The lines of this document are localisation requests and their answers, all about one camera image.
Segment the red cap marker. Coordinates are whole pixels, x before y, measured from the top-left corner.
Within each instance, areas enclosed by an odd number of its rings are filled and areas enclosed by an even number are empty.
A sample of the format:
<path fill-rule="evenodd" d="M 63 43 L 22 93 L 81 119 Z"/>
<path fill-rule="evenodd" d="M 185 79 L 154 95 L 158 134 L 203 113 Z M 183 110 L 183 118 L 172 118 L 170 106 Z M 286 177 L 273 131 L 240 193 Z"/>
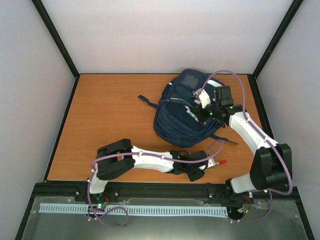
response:
<path fill-rule="evenodd" d="M 227 163 L 226 160 L 221 160 L 221 161 L 218 161 L 218 162 L 217 162 L 218 165 L 223 165 L 223 164 L 225 164 L 225 163 Z"/>

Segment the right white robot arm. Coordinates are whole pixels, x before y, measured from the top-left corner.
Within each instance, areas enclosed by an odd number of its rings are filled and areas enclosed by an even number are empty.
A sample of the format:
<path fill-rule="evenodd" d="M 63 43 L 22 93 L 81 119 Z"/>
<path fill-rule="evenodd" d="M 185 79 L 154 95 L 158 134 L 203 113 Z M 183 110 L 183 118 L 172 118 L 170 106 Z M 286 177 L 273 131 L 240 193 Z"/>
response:
<path fill-rule="evenodd" d="M 290 195 L 293 191 L 292 150 L 279 144 L 253 121 L 243 105 L 234 104 L 229 86 L 219 86 L 210 100 L 204 88 L 194 92 L 199 105 L 192 109 L 200 122 L 209 118 L 222 120 L 244 140 L 253 154 L 249 173 L 226 182 L 234 194 L 271 191 Z"/>

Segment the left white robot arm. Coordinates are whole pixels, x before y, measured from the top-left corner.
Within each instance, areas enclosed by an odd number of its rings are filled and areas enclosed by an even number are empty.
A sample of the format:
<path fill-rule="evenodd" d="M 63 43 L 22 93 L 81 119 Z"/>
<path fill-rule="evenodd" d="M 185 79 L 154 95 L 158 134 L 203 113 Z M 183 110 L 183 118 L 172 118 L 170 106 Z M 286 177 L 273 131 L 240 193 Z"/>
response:
<path fill-rule="evenodd" d="M 186 174 L 193 182 L 202 178 L 205 170 L 216 165 L 201 150 L 189 153 L 186 150 L 155 152 L 133 146 L 130 139 L 124 138 L 99 148 L 97 161 L 92 165 L 93 176 L 88 179 L 90 186 L 86 195 L 92 201 L 103 198 L 106 184 L 132 169 L 155 170 L 165 174 Z"/>

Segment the teal cap marker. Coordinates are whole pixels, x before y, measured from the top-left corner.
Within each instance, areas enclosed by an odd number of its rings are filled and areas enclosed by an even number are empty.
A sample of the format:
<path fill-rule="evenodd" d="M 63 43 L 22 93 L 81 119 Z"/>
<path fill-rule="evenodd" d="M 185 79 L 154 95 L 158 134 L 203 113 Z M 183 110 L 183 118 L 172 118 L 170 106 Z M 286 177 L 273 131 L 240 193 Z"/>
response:
<path fill-rule="evenodd" d="M 199 120 L 198 120 L 197 116 L 190 110 L 190 108 L 189 108 L 188 106 L 185 106 L 185 108 L 186 108 L 186 112 L 187 112 L 196 122 L 198 122 Z"/>

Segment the navy blue backpack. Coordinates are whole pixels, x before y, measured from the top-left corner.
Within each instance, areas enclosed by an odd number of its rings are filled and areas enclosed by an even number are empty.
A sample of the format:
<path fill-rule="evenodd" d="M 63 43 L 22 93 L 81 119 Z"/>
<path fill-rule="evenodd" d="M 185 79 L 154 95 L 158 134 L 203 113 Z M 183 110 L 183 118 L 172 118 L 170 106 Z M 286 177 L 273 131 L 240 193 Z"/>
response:
<path fill-rule="evenodd" d="M 138 96 L 155 108 L 153 129 L 160 138 L 180 148 L 190 148 L 208 138 L 230 141 L 215 135 L 224 124 L 222 120 L 209 118 L 205 122 L 197 122 L 185 108 L 188 106 L 192 111 L 198 105 L 194 102 L 193 92 L 201 89 L 208 77 L 204 72 L 185 69 L 167 83 L 157 104 Z"/>

